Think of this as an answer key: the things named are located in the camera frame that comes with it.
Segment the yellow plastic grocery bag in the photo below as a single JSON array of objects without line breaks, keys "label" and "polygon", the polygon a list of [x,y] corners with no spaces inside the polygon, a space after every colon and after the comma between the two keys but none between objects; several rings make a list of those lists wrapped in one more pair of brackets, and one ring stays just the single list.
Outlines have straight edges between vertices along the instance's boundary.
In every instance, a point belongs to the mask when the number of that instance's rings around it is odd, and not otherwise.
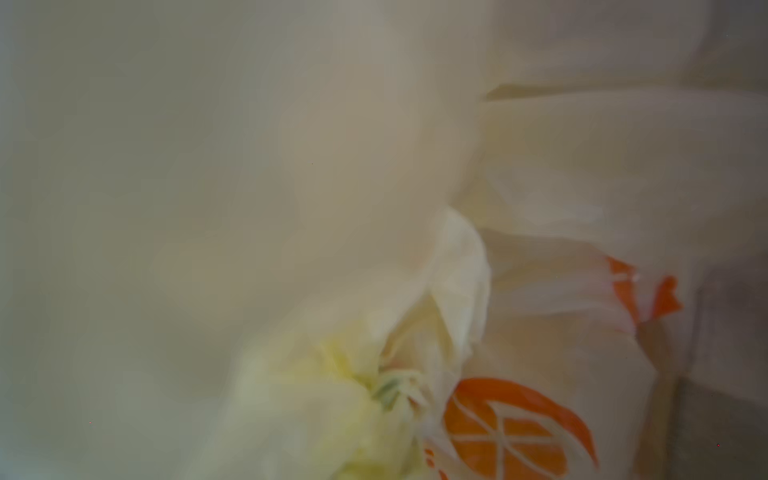
[{"label": "yellow plastic grocery bag", "polygon": [[629,479],[767,247],[763,1],[5,1],[5,479]]}]

